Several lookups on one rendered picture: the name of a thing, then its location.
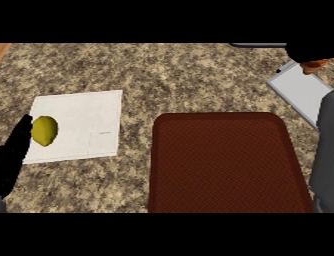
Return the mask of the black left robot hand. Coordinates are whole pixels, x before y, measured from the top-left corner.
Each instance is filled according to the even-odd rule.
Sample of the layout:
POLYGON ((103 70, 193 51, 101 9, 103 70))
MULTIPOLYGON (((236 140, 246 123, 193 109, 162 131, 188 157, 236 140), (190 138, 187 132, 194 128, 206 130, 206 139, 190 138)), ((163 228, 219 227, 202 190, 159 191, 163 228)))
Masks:
POLYGON ((33 117, 26 114, 16 125, 10 138, 0 145, 0 197, 5 198, 14 189, 23 161, 30 148, 33 117))

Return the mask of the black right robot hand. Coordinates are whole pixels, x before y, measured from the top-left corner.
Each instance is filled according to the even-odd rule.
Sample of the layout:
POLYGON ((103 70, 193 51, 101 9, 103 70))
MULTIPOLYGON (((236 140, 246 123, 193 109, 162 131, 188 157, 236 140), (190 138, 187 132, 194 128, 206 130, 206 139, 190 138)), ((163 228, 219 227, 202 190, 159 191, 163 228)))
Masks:
POLYGON ((286 51, 298 63, 332 59, 334 58, 334 43, 289 43, 286 51))

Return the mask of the orange-brown croissant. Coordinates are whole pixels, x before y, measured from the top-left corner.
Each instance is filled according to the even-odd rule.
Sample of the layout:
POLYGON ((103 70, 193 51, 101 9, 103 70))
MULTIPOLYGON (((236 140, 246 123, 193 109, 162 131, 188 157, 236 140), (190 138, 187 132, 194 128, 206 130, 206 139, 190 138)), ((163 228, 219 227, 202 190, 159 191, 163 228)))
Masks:
POLYGON ((317 61, 309 61, 309 62, 304 62, 301 64, 301 67, 304 69, 304 74, 305 75, 311 75, 314 74, 323 67, 324 65, 330 62, 329 59, 324 60, 317 60, 317 61))

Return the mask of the white tray with grey rim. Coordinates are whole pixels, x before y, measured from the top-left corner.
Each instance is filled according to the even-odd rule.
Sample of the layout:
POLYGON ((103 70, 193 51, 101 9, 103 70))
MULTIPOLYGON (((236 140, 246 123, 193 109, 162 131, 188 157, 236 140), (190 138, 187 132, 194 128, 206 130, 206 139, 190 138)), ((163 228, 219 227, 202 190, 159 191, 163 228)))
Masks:
POLYGON ((268 85, 277 95, 292 105, 295 111, 314 128, 318 128, 321 102, 333 88, 317 75, 305 75, 301 64, 290 60, 277 70, 268 85))

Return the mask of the dark red rectangular tray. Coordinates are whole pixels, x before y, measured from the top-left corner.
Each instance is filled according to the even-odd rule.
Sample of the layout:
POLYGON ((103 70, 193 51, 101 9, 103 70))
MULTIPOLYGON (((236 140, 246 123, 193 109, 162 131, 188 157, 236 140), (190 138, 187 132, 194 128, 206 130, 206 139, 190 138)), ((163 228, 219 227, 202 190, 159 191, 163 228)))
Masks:
POLYGON ((314 211, 287 126, 276 114, 166 113, 157 117, 149 211, 314 211))

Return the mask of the dark grey flat object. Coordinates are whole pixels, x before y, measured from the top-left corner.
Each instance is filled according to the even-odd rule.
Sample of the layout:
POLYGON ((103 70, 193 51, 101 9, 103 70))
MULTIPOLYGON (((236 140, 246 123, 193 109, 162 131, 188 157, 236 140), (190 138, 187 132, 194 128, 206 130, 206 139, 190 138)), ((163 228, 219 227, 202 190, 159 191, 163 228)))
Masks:
POLYGON ((240 48, 286 48, 287 43, 230 43, 231 46, 240 48))

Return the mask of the yellow lemon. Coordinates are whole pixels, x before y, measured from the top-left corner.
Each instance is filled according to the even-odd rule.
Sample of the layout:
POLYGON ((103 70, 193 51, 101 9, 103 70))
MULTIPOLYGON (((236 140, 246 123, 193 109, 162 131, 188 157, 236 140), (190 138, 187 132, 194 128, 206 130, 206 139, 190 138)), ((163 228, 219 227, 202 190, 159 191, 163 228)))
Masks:
POLYGON ((44 146, 50 146, 58 135, 58 122, 51 116, 41 116, 33 122, 32 137, 44 146))

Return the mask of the white rectangular placemat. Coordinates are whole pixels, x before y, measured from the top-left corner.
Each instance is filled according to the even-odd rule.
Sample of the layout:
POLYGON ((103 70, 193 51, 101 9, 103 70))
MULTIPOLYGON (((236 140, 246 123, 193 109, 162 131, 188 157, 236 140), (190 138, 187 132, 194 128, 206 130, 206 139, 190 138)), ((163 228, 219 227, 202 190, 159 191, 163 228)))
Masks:
POLYGON ((38 96, 30 115, 58 122, 54 143, 32 142, 26 164, 116 156, 119 151, 123 91, 38 96))

